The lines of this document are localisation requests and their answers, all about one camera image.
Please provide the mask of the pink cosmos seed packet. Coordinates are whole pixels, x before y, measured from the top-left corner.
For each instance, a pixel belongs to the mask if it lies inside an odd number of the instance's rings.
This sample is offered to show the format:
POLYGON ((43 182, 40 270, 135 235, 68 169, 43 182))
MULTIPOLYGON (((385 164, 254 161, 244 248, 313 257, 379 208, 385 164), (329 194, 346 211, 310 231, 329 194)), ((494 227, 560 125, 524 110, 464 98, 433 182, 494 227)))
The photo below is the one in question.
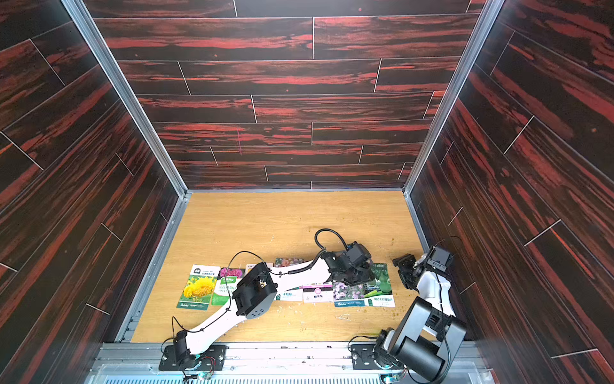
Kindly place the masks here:
POLYGON ((364 307, 365 287, 360 284, 350 286, 343 282, 334 284, 334 305, 335 307, 364 307))

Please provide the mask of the green gourd seed packet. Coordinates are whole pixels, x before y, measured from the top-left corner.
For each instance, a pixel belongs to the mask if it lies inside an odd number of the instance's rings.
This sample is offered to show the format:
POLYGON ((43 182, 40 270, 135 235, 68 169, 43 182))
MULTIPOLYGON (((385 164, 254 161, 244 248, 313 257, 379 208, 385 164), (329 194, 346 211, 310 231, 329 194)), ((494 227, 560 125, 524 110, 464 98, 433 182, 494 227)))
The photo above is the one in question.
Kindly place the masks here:
POLYGON ((363 285, 363 299, 368 307, 395 307, 393 289, 388 267, 385 263, 374 263, 371 268, 374 278, 363 285))

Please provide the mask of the aster flower seed packet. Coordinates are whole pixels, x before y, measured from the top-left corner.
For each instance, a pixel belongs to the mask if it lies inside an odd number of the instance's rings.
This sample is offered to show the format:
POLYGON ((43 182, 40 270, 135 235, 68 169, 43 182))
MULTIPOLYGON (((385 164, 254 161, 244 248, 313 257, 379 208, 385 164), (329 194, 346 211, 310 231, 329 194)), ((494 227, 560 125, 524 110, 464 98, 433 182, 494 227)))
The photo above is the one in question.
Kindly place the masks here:
POLYGON ((334 286, 332 284, 317 284, 302 287, 304 303, 319 303, 334 301, 334 286))

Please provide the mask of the mixed ranunculus seed packet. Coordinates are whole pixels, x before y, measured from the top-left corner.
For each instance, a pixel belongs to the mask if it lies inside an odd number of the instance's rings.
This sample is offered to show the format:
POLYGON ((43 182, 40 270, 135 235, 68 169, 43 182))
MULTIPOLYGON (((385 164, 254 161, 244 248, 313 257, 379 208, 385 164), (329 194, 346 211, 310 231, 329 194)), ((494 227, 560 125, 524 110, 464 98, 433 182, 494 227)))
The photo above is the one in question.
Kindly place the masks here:
MULTIPOLYGON (((305 262, 305 259, 301 259, 301 258, 276 258, 273 263, 273 267, 275 268, 292 267, 298 264, 302 264, 304 262, 305 262)), ((290 285, 290 278, 283 278, 282 286, 289 287, 289 289, 286 291, 281 291, 281 289, 278 288, 278 294, 275 299, 276 301, 283 301, 283 302, 302 302, 303 301, 302 287, 296 286, 294 283, 290 285)))

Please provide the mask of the magenta flower green seed packet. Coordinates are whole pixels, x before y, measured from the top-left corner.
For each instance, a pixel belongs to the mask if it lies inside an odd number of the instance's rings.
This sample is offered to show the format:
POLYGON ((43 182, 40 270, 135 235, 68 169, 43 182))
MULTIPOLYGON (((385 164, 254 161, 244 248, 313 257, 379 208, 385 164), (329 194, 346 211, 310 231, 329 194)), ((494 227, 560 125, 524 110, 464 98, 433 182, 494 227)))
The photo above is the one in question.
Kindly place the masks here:
POLYGON ((217 276, 210 304, 214 307, 227 304, 245 274, 245 269, 222 268, 217 276))

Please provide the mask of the yellow marigold seed packet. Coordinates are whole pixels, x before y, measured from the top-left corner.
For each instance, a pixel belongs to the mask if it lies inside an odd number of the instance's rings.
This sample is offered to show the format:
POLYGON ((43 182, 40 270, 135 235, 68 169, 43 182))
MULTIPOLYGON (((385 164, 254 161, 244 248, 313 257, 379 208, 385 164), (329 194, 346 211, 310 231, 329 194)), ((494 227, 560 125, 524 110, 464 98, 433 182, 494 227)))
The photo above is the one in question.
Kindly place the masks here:
POLYGON ((194 264, 182 290, 177 308, 189 310, 208 310, 217 285, 221 267, 194 264))

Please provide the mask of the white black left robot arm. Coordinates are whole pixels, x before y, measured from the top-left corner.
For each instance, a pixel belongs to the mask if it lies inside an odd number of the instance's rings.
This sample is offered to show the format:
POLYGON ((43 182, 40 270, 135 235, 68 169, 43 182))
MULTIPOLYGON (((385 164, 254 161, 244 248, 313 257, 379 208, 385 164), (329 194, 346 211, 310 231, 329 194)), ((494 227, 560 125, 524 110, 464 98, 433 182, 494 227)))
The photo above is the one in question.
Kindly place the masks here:
POLYGON ((203 323, 174 337, 176 365, 192 370, 200 355, 246 320, 264 315, 276 297, 303 286, 342 282, 356 286, 374 279, 373 261, 365 246, 352 243, 343 251, 322 250, 310 262, 289 267, 269 267, 260 262, 238 283, 230 300, 203 323))

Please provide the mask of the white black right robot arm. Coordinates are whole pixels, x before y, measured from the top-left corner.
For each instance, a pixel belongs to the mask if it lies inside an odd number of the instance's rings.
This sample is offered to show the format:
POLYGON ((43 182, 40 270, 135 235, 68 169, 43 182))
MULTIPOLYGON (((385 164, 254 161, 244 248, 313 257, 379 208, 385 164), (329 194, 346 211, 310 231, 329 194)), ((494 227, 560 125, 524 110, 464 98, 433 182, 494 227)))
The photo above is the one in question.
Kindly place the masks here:
POLYGON ((449 299, 447 269, 453 255, 432 246, 420 258, 407 254, 393 260, 403 286, 418 297, 395 329, 377 338, 374 362, 385 369, 403 368, 417 383, 442 383, 467 332, 449 299))

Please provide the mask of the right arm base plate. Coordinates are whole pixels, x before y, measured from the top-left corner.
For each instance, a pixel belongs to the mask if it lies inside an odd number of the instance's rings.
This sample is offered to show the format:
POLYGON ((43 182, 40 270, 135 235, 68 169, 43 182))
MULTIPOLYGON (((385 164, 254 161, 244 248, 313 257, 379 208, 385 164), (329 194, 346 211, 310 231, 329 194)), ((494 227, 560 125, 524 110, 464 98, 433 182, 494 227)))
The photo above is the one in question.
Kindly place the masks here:
POLYGON ((353 369, 400 371, 405 365, 374 343, 357 342, 349 345, 353 369))

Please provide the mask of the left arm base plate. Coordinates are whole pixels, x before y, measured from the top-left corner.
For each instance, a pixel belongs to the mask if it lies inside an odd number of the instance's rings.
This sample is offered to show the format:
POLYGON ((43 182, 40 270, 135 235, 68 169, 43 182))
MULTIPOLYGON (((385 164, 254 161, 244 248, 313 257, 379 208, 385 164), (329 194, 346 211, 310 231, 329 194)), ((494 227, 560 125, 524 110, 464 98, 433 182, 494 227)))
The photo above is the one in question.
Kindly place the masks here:
POLYGON ((158 369, 162 372, 215 372, 225 364, 227 345, 214 344, 203 353, 190 355, 185 347, 166 346, 158 369))

